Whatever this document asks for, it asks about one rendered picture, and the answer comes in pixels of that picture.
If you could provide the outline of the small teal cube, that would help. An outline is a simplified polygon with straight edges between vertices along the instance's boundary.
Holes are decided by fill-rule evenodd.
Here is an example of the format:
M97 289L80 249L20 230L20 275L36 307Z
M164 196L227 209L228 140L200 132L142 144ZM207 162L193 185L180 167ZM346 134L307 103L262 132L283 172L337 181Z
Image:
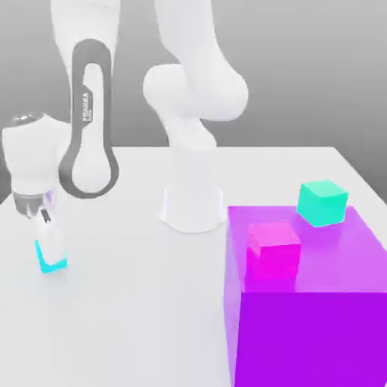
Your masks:
M348 191L331 180L301 184L297 213L315 228L344 222Z

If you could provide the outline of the small magenta cube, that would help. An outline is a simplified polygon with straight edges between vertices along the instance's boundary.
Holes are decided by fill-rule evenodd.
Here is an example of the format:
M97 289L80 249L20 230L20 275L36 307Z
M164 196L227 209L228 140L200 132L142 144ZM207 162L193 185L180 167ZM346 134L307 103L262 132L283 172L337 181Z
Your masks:
M288 221L252 223L247 233L246 274L258 281L295 279L301 248Z

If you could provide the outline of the small cyan cube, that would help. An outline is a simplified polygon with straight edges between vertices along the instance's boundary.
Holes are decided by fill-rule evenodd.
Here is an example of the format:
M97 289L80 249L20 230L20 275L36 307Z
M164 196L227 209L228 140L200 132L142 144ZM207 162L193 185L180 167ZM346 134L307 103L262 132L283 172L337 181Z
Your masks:
M35 248L36 248L36 256L37 256L37 259L39 262L39 267L40 267L40 270L43 274L53 273L55 271L59 271L59 270L62 270L62 269L67 267L67 259L66 258L61 259L59 262L57 262L53 265L46 263L44 260L44 257L42 254L42 249L41 249L41 246L40 246L38 240L35 240L34 244L35 244Z

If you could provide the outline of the large purple box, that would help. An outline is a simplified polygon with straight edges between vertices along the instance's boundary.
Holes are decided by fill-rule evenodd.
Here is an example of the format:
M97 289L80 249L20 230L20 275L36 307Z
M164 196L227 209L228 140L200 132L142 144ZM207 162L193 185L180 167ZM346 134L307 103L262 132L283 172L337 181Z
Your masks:
M296 279L246 276L250 224L289 222ZM228 210L224 325L231 387L385 387L387 250L355 208L316 228L293 206Z

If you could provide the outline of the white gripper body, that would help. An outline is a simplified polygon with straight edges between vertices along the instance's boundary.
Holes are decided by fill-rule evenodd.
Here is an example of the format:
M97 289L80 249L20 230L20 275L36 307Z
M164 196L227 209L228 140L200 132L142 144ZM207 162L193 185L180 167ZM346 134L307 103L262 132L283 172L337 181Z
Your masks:
M45 263L56 265L65 259L63 238L55 217L47 209L40 209L35 217L35 225Z

